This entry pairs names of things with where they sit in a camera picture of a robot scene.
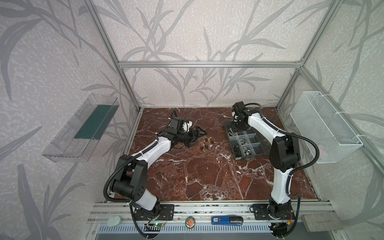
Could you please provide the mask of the grey compartment organizer box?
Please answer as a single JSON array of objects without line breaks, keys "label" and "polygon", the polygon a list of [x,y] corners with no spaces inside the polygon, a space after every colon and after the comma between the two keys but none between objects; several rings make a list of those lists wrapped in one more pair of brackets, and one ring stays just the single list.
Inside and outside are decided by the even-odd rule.
[{"label": "grey compartment organizer box", "polygon": [[254,128],[235,132],[231,127],[231,122],[225,121],[223,130],[226,131],[235,160],[251,159],[269,154],[269,142]]}]

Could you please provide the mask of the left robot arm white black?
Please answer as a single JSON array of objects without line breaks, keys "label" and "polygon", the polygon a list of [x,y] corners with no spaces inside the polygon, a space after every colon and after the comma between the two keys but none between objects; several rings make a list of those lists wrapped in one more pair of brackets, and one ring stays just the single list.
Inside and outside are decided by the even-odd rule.
[{"label": "left robot arm white black", "polygon": [[133,155],[122,155],[114,172],[107,179],[103,195],[105,200],[115,203],[128,203],[152,215],[160,211],[160,200],[147,190],[148,169],[159,157],[181,143],[190,148],[197,140],[207,135],[207,131],[193,126],[191,121],[171,117],[168,124],[155,140]]}]

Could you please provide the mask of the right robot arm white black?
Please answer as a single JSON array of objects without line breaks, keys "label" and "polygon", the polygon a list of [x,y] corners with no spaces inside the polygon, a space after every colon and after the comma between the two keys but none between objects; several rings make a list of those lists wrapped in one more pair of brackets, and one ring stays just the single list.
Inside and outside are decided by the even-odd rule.
[{"label": "right robot arm white black", "polygon": [[[269,160],[274,168],[274,186],[269,198],[270,214],[279,214],[291,206],[291,198],[300,195],[291,194],[294,173],[314,165],[320,158],[318,145],[303,136],[288,133],[264,117],[262,107],[257,103],[237,102],[232,107],[233,120],[231,128],[236,132],[253,128],[270,144]],[[308,164],[298,166],[301,160],[299,140],[306,141],[315,149],[315,156]]]}]

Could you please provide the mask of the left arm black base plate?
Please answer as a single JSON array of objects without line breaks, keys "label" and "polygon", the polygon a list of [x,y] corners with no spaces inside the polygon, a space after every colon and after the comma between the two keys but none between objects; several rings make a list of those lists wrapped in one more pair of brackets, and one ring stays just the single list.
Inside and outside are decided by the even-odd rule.
[{"label": "left arm black base plate", "polygon": [[175,205],[173,204],[159,204],[156,205],[152,211],[140,208],[134,210],[135,220],[137,221],[172,221],[175,213]]}]

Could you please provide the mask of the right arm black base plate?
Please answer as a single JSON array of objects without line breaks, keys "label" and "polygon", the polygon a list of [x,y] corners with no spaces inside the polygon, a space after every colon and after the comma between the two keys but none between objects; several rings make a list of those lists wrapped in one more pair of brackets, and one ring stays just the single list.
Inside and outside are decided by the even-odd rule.
[{"label": "right arm black base plate", "polygon": [[293,221],[296,219],[296,214],[291,206],[288,206],[280,213],[270,213],[272,209],[269,204],[253,204],[249,207],[251,213],[254,214],[255,220],[268,221]]}]

